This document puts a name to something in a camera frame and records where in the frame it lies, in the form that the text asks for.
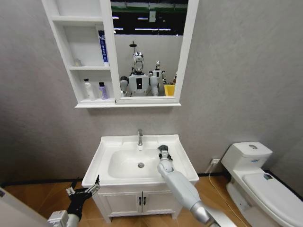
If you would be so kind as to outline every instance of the medicine cabinet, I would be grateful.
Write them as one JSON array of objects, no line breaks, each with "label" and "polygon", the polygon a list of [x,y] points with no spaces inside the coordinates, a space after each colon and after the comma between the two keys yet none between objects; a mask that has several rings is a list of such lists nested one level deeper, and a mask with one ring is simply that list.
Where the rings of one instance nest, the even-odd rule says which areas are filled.
[{"label": "medicine cabinet", "polygon": [[[198,2],[42,0],[76,108],[179,106]],[[138,67],[144,59],[139,73],[135,52],[142,54],[135,61]],[[84,79],[89,79],[93,100]],[[100,82],[107,99],[99,94]]]}]

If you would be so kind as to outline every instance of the mirror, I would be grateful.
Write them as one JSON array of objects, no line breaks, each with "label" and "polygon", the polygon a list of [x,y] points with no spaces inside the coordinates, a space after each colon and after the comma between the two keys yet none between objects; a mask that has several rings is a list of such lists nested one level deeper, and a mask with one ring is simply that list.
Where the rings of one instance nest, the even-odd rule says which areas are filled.
[{"label": "mirror", "polygon": [[122,97],[174,96],[188,0],[111,0]]}]

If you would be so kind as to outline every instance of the white sink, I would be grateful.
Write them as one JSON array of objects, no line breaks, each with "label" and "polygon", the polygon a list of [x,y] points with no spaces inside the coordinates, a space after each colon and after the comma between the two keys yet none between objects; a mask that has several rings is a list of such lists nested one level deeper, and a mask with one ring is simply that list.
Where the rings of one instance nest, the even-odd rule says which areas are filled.
[{"label": "white sink", "polygon": [[[139,147],[138,136],[102,137],[82,186],[93,185],[98,175],[100,185],[164,183],[157,170],[160,160],[157,148],[162,144],[169,147],[174,169],[183,173],[189,181],[198,181],[178,135],[146,135],[142,141],[143,146]],[[143,163],[144,167],[139,168],[139,163]]]}]

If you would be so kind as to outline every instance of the floor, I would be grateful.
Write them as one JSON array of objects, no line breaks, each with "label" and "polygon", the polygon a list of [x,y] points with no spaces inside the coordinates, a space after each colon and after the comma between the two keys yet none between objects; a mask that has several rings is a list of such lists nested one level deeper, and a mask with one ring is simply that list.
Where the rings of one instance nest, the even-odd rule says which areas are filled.
[{"label": "floor", "polygon": [[[212,176],[211,181],[228,201],[230,207],[242,219],[246,226],[250,226],[240,214],[236,205],[226,191],[228,183],[224,176]],[[7,186],[5,190],[24,202],[26,205],[48,218],[53,211],[66,210],[70,204],[65,189],[71,183],[44,183]],[[209,182],[208,177],[200,177],[196,184],[202,201],[219,210],[222,210],[239,227],[245,225],[233,214],[218,192]],[[96,207],[92,198],[87,200],[83,206],[82,219],[79,227],[202,227],[191,213],[185,209],[181,211],[177,219],[172,219],[171,215],[148,215],[113,218],[111,224],[105,223],[102,215]]]}]

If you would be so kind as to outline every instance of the lotion bottle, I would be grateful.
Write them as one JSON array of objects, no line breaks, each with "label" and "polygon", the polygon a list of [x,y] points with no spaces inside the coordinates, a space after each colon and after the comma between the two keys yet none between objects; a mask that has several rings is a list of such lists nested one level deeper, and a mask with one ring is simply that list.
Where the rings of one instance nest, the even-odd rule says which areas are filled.
[{"label": "lotion bottle", "polygon": [[102,99],[108,99],[104,82],[99,82],[99,90]]},{"label": "lotion bottle", "polygon": [[96,100],[96,96],[95,96],[95,93],[93,91],[93,87],[91,85],[91,83],[89,82],[89,79],[84,79],[85,81],[85,88],[86,88],[86,91],[87,91],[87,95],[89,97],[90,100]]}]

